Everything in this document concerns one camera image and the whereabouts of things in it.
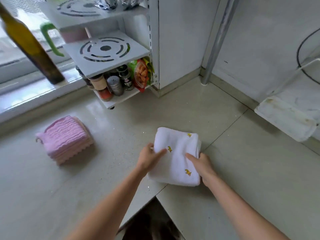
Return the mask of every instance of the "person's left arm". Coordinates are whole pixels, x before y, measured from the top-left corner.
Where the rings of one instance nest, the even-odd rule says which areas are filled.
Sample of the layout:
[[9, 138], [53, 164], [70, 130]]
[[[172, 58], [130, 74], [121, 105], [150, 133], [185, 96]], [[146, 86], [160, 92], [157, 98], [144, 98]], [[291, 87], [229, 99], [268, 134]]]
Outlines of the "person's left arm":
[[89, 213], [66, 240], [115, 238], [141, 180], [167, 152], [167, 149], [163, 149], [154, 153], [152, 147], [153, 144], [149, 143], [141, 150], [137, 166], [132, 172]]

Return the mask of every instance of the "hand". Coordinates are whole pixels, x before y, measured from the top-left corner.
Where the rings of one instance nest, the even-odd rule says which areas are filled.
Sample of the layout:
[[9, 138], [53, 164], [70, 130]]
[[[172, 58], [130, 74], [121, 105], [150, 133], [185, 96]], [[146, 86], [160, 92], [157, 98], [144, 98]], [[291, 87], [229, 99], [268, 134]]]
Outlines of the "hand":
[[204, 153], [200, 153], [200, 157], [199, 159], [197, 159], [193, 155], [186, 153], [186, 158], [193, 163], [196, 171], [202, 177], [202, 181], [204, 185], [208, 187], [208, 184], [207, 184], [208, 177], [210, 177], [211, 175], [214, 175], [214, 176], [217, 175], [217, 173], [214, 171], [214, 168], [211, 164], [210, 157]]
[[151, 171], [158, 163], [161, 157], [167, 153], [167, 149], [162, 149], [160, 152], [155, 153], [153, 149], [153, 143], [148, 143], [140, 152], [137, 162], [137, 168], [146, 175]]

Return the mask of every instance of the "pink towel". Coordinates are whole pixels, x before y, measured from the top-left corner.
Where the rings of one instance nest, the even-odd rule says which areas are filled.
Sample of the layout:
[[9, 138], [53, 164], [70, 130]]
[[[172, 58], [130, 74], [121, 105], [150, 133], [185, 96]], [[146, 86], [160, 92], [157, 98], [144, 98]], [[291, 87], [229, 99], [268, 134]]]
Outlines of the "pink towel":
[[44, 133], [37, 133], [50, 158], [61, 164], [94, 143], [77, 117], [66, 116], [54, 121]]

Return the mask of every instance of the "forearm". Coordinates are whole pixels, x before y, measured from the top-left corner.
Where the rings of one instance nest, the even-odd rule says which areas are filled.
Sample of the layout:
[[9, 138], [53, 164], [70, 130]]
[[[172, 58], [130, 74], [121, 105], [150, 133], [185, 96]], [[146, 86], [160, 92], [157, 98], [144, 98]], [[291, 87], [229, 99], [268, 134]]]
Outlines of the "forearm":
[[289, 240], [286, 235], [263, 218], [221, 178], [210, 175], [206, 181], [241, 239]]
[[144, 176], [140, 170], [134, 169], [94, 208], [67, 240], [114, 239]]

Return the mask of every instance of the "folded white towel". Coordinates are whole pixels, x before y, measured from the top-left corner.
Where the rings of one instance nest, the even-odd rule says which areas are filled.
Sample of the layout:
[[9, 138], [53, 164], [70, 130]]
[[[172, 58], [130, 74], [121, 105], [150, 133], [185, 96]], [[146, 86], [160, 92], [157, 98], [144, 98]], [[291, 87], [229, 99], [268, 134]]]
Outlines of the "folded white towel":
[[154, 152], [166, 148], [168, 152], [160, 159], [148, 177], [154, 181], [182, 186], [197, 186], [200, 176], [193, 163], [185, 156], [190, 153], [199, 158], [201, 141], [198, 134], [180, 132], [165, 127], [158, 128], [154, 139]]

